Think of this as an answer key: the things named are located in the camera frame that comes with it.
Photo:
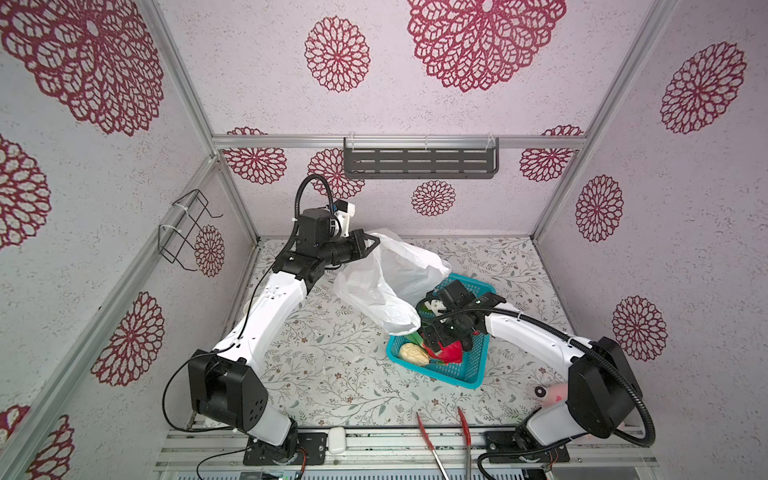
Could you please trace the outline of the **white plastic bag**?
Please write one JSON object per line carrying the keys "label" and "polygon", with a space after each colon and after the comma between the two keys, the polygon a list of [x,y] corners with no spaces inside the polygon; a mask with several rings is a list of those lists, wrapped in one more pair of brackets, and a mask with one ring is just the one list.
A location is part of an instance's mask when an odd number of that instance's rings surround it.
{"label": "white plastic bag", "polygon": [[371,233],[380,240],[366,258],[344,266],[333,291],[391,336],[421,327],[416,304],[452,273],[438,254],[403,241],[388,229]]}

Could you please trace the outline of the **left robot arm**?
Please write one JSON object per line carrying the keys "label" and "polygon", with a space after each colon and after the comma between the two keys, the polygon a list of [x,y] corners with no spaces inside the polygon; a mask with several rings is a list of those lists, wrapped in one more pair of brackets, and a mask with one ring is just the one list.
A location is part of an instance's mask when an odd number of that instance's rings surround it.
{"label": "left robot arm", "polygon": [[378,247],[378,237],[350,228],[353,214],[352,204],[334,198],[326,177],[307,175],[294,198],[289,238],[243,318],[212,350],[198,350],[182,365],[193,412],[215,421],[215,430],[243,433],[284,457],[297,450],[296,422],[270,405],[260,379],[264,357],[326,272],[364,259]]}

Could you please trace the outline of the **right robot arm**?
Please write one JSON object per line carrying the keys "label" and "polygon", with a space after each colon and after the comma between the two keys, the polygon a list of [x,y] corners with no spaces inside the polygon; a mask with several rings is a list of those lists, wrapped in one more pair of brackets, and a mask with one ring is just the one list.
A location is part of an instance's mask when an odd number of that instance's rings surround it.
{"label": "right robot arm", "polygon": [[525,455],[586,435],[613,435],[650,447],[656,429],[622,347],[561,331],[533,318],[496,294],[464,306],[444,306],[422,319],[420,335],[438,349],[467,343],[476,334],[507,341],[535,356],[567,382],[567,398],[541,407],[517,427]]}

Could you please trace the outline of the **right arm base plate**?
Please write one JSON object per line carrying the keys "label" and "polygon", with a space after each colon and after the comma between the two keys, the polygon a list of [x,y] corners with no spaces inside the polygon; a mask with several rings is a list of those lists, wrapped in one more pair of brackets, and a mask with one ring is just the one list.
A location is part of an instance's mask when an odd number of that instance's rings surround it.
{"label": "right arm base plate", "polygon": [[565,445],[544,449],[535,440],[515,430],[492,430],[484,433],[492,464],[502,463],[567,463],[571,460]]}

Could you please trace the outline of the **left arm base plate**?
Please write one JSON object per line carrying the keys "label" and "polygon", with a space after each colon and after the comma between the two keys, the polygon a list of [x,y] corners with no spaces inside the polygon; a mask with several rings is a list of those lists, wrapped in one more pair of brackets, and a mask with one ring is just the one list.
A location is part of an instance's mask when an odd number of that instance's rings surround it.
{"label": "left arm base plate", "polygon": [[245,466],[317,466],[325,463],[328,435],[324,432],[292,431],[278,446],[249,439]]}

